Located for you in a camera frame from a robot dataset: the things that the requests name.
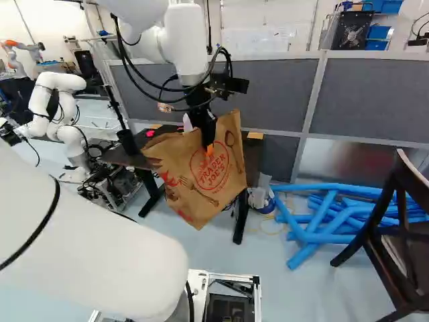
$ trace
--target gray floor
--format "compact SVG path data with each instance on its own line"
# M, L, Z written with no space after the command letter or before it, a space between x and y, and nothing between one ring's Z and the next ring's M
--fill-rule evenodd
M64 146L32 140L42 157L41 170L54 176L66 163ZM25 144L15 150L30 164L34 152ZM261 276L264 322L276 321L376 321L393 310L381 281L364 253L356 255L341 268L331 268L329 260L342 246L324 246L294 272L286 260L298 250L294 242L285 241L282 229L272 221L261 222L251 213L242 245L231 242L233 219L221 213L201 231L187 225L161 202L146 219L137 217L147 192L141 189L126 214L140 223L179 240L188 252L191 268L231 274ZM304 211L302 199L288 201L295 211ZM0 321L4 322L86 322L92 308L53 299L44 294L0 286ZM412 315L403 321L429 321L429 316Z

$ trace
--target brown paper bag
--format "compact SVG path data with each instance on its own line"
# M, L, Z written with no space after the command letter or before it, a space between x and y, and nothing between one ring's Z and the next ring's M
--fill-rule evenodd
M219 117L213 154L201 131L162 134L141 150L163 178L168 205L198 230L247 187L240 112Z

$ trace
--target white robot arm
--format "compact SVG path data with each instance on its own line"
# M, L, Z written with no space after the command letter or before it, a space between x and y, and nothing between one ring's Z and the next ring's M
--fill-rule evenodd
M141 45L150 60L172 62L184 86L200 84L208 66L206 36L204 14L193 1L177 5L168 5L168 0L97 3L122 20L128 44ZM163 17L164 27L152 27ZM57 81L60 78L49 88L58 88ZM38 101L30 103L37 113L27 129L30 134L49 133L43 108L50 94L42 86L34 94ZM0 281L44 290L138 322L162 322L170 317L184 292L188 272L186 254L176 241L65 189L59 193L51 178L20 160L5 142L0 142L0 155L0 177L10 182L0 185ZM28 245L29 236L46 218L38 237L16 256L16 249Z
M193 85L207 70L204 13L192 0L168 3L98 0L99 5L121 20L121 35L126 44L139 46L142 56L153 62L171 62L181 83ZM161 20L162 28L154 26Z
M73 74L57 72L43 72L39 75L28 109L33 112L33 120L14 129L18 136L27 139L42 137L45 134L53 141L66 144L66 156L73 166L80 167L74 171L74 176L68 180L80 182L89 173L86 152L82 147L81 132L70 124L76 116L76 101L73 93L86 87L86 81ZM58 90L59 106L54 119L51 122L47 112L47 106L54 89Z
M45 50L45 47L41 42L37 45L25 45L21 42L16 42L15 40L5 40L4 42L0 42L0 46L3 47L3 49L6 51L8 59L7 65L10 68L16 70L16 78L28 77L28 75L25 73L22 63L16 60L16 52L13 50L13 48L28 50L34 62L39 62L42 60L40 50Z

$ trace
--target desk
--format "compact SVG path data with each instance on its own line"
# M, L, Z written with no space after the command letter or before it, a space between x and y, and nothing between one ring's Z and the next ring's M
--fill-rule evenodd
M145 129L134 136L137 147L141 149L152 138L146 136L146 132L150 129ZM178 131L175 125L163 125L155 130L155 136L163 133L172 133ZM259 163L262 157L263 140L247 138L247 132L242 132L243 152L246 168L246 177L248 186L257 186L259 178ZM129 156L125 153L121 144L110 149L101 156L101 161L110 164L118 164L121 166L133 166L135 173L142 178L143 183L150 195L149 200L141 208L140 217L146 217L153 206L158 202L160 197L164 195L164 185L158 188L151 172L151 166L143 154ZM247 189L241 191L238 196L235 208L231 216L236 215L237 221L235 224L233 241L237 245L241 244L243 239L244 228L247 220L247 212L249 205L247 204Z

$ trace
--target wooden chair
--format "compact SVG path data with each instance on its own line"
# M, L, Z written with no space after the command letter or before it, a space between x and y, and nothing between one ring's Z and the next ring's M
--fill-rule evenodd
M356 238L330 264L340 266L364 247L396 311L378 322L397 321L416 311L429 311L429 223L408 223L406 192L429 213L429 181L396 151L394 169L371 216ZM378 227L396 191L399 226Z

